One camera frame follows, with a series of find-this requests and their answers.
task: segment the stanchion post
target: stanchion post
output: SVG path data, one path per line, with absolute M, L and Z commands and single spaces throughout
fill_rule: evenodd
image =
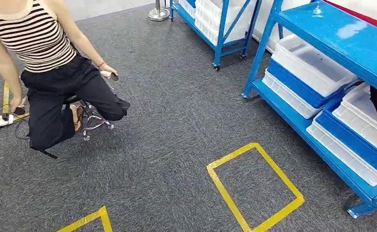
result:
M 163 21 L 169 17 L 169 10 L 160 7 L 160 0 L 156 0 L 156 8 L 149 12 L 149 18 L 153 21 Z

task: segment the metal stanchion base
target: metal stanchion base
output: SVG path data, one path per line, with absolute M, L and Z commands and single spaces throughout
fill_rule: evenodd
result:
M 150 20 L 153 20 L 153 21 L 166 20 L 169 17 L 169 15 L 170 15 L 169 10 L 164 9 L 164 8 L 160 8 L 159 11 L 157 11 L 157 9 L 154 8 L 153 10 L 149 12 L 149 18 Z

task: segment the white plastic bin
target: white plastic bin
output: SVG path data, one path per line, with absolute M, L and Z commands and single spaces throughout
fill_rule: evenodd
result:
M 296 35 L 280 40 L 271 57 L 324 97 L 356 79 L 356 75 Z
M 229 6 L 227 9 L 227 22 L 233 22 L 237 14 L 240 12 L 241 8 L 243 7 L 245 0 L 230 0 Z M 254 9 L 256 0 L 251 0 L 244 10 L 241 20 L 251 20 L 252 11 Z M 200 7 L 203 11 L 207 12 L 208 15 L 212 18 L 212 20 L 216 23 L 220 22 L 221 19 L 221 12 L 223 9 L 223 0 L 196 0 L 196 8 Z
M 240 19 L 235 24 L 232 31 L 240 29 L 245 32 L 248 29 L 251 16 L 252 15 L 250 13 L 243 12 L 243 14 L 241 15 Z M 210 15 L 210 12 L 208 12 L 201 4 L 197 4 L 196 6 L 196 18 L 201 18 L 202 21 L 206 24 L 206 26 L 210 30 L 217 31 L 217 32 L 219 31 L 220 18 L 216 20 L 216 18 L 213 17 L 213 15 Z M 226 23 L 224 25 L 224 34 L 228 31 L 233 21 L 234 20 L 228 20 L 228 19 L 226 20 Z
M 218 31 L 210 30 L 210 28 L 200 18 L 196 18 L 194 25 L 211 41 L 214 46 L 217 46 Z M 245 37 L 244 30 L 233 30 L 227 37 L 225 43 L 240 40 Z
M 306 131 L 369 185 L 377 185 L 377 170 L 326 131 L 315 120 Z
M 178 0 L 178 3 L 187 11 L 187 13 L 192 17 L 196 18 L 196 8 L 194 8 L 187 0 Z
M 377 111 L 367 83 L 346 94 L 332 114 L 377 148 Z
M 291 89 L 278 81 L 271 73 L 265 70 L 265 76 L 262 82 L 281 97 L 286 103 L 294 108 L 304 118 L 308 119 L 316 115 L 321 108 L 315 109 L 302 98 L 300 98 Z

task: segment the gray carpet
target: gray carpet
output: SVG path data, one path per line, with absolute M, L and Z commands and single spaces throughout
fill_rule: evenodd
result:
M 0 130 L 0 232 L 56 231 L 103 205 L 115 232 L 241 231 L 206 165 L 250 142 L 306 200 L 272 230 L 377 230 L 377 213 L 345 212 L 355 194 L 273 109 L 242 100 L 253 52 L 225 57 L 214 72 L 212 50 L 180 19 L 149 21 L 152 7 L 78 22 L 118 69 L 114 86 L 131 103 L 113 131 L 65 141 L 50 150 L 53 160 L 17 140 L 14 126 Z M 293 199 L 256 151 L 216 172 L 251 227 Z M 95 221 L 79 231 L 103 230 Z

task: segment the woman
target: woman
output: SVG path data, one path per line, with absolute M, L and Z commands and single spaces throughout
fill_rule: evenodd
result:
M 0 0 L 0 74 L 13 94 L 14 112 L 24 97 L 7 49 L 25 64 L 21 79 L 29 89 L 29 137 L 35 150 L 50 148 L 81 129 L 81 108 L 62 110 L 70 95 L 91 103 L 110 121 L 120 120 L 130 106 L 111 92 L 99 70 L 72 43 L 101 71 L 117 75 L 76 26 L 63 0 Z

